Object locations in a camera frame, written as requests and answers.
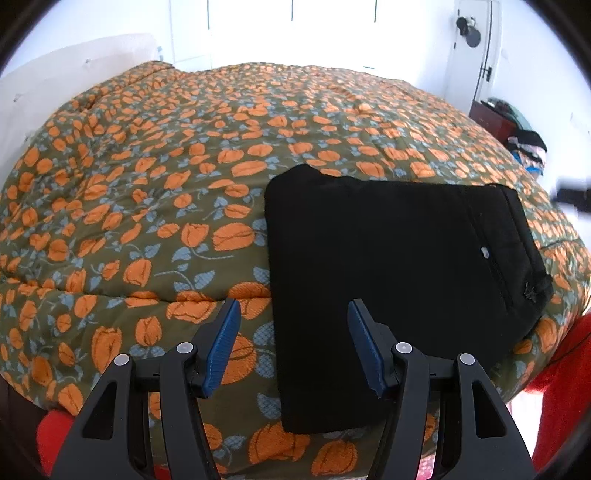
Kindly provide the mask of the white door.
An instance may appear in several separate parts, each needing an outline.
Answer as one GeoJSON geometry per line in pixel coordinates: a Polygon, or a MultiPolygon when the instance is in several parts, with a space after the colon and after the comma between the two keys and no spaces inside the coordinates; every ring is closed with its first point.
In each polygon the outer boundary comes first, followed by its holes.
{"type": "Polygon", "coordinates": [[[499,1],[459,1],[454,18],[455,38],[446,72],[444,99],[465,114],[473,101],[487,100],[492,88],[501,43],[499,1]],[[456,20],[474,17],[482,34],[477,48],[460,36],[456,20]]]}

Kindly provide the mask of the red fuzzy garment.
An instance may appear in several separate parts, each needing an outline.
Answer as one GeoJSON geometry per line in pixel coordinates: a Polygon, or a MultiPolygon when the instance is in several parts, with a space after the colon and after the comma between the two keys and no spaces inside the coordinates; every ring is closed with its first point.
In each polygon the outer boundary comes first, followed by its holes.
{"type": "MultiPolygon", "coordinates": [[[[590,316],[577,319],[549,364],[528,385],[528,392],[543,394],[537,443],[533,454],[536,470],[557,454],[590,410],[590,316]]],[[[36,432],[42,471],[48,475],[73,424],[74,417],[51,411],[36,432]]]]}

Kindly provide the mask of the dark red wooden dresser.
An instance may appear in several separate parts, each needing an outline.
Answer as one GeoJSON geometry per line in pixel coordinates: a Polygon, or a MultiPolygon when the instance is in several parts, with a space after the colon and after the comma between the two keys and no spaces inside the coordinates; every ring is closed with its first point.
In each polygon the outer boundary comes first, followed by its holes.
{"type": "Polygon", "coordinates": [[[515,122],[500,115],[482,102],[472,102],[469,117],[501,143],[506,143],[508,138],[512,137],[518,129],[515,122]]]}

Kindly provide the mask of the black pants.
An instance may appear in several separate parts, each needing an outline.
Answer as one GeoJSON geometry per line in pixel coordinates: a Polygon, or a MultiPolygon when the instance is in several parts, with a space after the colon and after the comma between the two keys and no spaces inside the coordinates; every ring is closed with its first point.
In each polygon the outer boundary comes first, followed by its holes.
{"type": "Polygon", "coordinates": [[[288,432],[380,422],[349,334],[355,299],[443,358],[505,358],[553,294],[515,190],[332,177],[308,165],[264,191],[276,375],[288,432]]]}

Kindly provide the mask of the pile of clothes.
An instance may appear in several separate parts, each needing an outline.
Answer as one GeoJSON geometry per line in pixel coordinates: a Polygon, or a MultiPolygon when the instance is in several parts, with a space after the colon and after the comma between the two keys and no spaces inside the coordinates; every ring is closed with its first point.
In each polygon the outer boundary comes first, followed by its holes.
{"type": "Polygon", "coordinates": [[[505,147],[535,179],[544,174],[547,147],[537,132],[517,129],[507,138],[505,147]]]}

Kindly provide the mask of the patterned pink rug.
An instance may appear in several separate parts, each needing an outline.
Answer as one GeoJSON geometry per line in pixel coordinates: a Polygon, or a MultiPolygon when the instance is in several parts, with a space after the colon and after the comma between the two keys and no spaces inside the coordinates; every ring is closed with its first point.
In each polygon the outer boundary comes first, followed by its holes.
{"type": "Polygon", "coordinates": [[[429,480],[438,474],[438,458],[436,454],[428,455],[420,460],[417,480],[429,480]]]}

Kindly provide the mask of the orange floral bed comforter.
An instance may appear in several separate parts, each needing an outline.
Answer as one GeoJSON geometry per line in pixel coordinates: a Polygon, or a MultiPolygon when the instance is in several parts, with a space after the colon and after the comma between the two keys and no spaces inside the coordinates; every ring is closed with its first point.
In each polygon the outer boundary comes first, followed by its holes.
{"type": "Polygon", "coordinates": [[[504,399],[549,363],[590,301],[590,255],[548,194],[482,127],[401,80],[250,63],[147,62],[54,107],[1,191],[1,421],[39,468],[36,429],[78,413],[120,353],[159,356],[242,307],[228,368],[201,406],[221,474],[362,476],[380,429],[284,431],[263,190],[308,164],[361,180],[515,189],[554,293],[492,372],[504,399]]]}

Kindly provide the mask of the black object on door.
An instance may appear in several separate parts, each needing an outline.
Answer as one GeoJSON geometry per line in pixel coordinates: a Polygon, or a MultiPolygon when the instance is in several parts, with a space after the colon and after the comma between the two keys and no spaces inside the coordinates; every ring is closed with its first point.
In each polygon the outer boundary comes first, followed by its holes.
{"type": "Polygon", "coordinates": [[[456,20],[456,26],[460,36],[463,37],[470,48],[477,48],[482,41],[482,34],[476,26],[474,17],[460,16],[456,20]]]}

